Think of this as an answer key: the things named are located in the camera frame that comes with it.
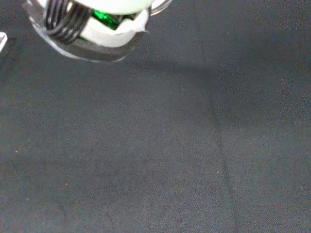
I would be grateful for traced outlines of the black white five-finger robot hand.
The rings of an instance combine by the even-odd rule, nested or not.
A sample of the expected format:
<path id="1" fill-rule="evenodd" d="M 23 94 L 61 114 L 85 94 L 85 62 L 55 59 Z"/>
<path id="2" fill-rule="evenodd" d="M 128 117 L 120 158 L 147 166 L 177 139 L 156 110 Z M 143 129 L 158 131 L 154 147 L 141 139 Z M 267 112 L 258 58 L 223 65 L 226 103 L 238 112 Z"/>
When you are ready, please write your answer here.
<path id="1" fill-rule="evenodd" d="M 62 43 L 78 38 L 118 48 L 146 31 L 151 0 L 40 0 L 45 34 Z"/>

